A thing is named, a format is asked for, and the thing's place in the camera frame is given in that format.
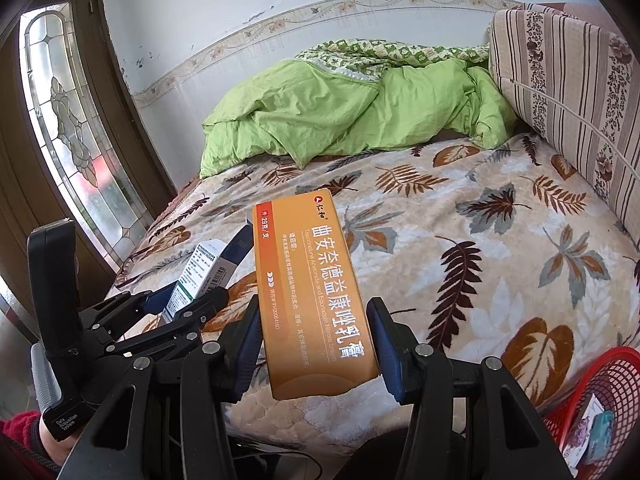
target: wooden door frame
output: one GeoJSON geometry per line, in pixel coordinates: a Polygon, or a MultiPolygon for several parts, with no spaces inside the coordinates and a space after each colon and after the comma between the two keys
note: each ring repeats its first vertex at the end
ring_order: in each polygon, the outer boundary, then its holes
{"type": "MultiPolygon", "coordinates": [[[[22,306],[34,314],[27,237],[36,227],[73,218],[73,213],[36,143],[17,59],[18,28],[14,28],[0,49],[0,272],[22,306]]],[[[104,298],[115,273],[80,228],[76,228],[76,257],[81,304],[91,306],[104,298]]]]}
{"type": "MultiPolygon", "coordinates": [[[[124,171],[156,218],[175,197],[175,187],[117,67],[102,0],[71,1],[76,2],[72,11],[82,68],[100,118],[124,171]]],[[[33,0],[25,11],[50,3],[33,0]]],[[[73,213],[60,195],[33,131],[22,88],[18,29],[16,25],[0,49],[0,274],[17,300],[34,314],[27,237],[36,227],[73,218],[73,213]]],[[[81,306],[91,306],[103,299],[115,273],[79,227],[76,257],[81,306]]]]}
{"type": "MultiPolygon", "coordinates": [[[[28,8],[36,9],[54,1],[33,0],[28,8]]],[[[117,68],[105,29],[102,2],[87,0],[87,6],[84,2],[75,4],[72,11],[82,67],[100,118],[125,173],[151,216],[156,218],[177,193],[117,68]]]]}

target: red sleeve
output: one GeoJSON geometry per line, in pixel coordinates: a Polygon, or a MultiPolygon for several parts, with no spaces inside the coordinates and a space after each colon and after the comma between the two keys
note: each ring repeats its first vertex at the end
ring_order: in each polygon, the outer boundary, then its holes
{"type": "MultiPolygon", "coordinates": [[[[21,446],[34,452],[34,456],[48,459],[46,451],[40,443],[38,434],[39,412],[20,413],[11,420],[0,420],[0,433],[21,446]]],[[[19,463],[34,480],[54,480],[56,474],[39,463],[38,460],[27,456],[24,452],[12,448],[11,450],[19,463]]]]}
{"type": "Polygon", "coordinates": [[[0,420],[0,431],[18,444],[33,450],[31,427],[39,418],[39,412],[20,413],[11,420],[0,420]]]}

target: black cable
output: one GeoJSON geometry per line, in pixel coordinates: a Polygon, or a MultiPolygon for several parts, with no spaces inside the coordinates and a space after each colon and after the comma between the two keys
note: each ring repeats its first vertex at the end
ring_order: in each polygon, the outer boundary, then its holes
{"type": "Polygon", "coordinates": [[[234,460],[239,460],[241,458],[249,458],[251,456],[261,456],[261,455],[303,455],[306,456],[307,458],[311,459],[317,466],[318,466],[318,476],[316,476],[314,478],[314,480],[320,480],[320,478],[322,477],[322,465],[318,462],[318,460],[316,460],[315,458],[313,458],[311,455],[309,455],[309,453],[304,453],[302,451],[257,451],[255,453],[249,453],[246,455],[239,455],[239,456],[235,456],[234,460]]]}

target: person's hand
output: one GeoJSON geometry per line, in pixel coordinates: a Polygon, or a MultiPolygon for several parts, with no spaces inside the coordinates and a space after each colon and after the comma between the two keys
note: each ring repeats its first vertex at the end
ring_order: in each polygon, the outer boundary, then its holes
{"type": "Polygon", "coordinates": [[[66,457],[69,456],[71,450],[76,445],[80,434],[82,433],[82,429],[76,431],[71,436],[68,436],[62,442],[56,441],[53,436],[49,433],[49,430],[44,424],[44,420],[40,417],[40,439],[42,441],[42,445],[45,451],[49,454],[49,457],[58,465],[63,465],[65,463],[66,457]]]}

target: orange medicine box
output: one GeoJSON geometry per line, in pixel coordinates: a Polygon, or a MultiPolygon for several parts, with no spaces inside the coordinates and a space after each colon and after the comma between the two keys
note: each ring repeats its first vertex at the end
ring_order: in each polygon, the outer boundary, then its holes
{"type": "Polygon", "coordinates": [[[377,377],[331,192],[254,206],[254,248],[273,398],[339,395],[377,377]]]}

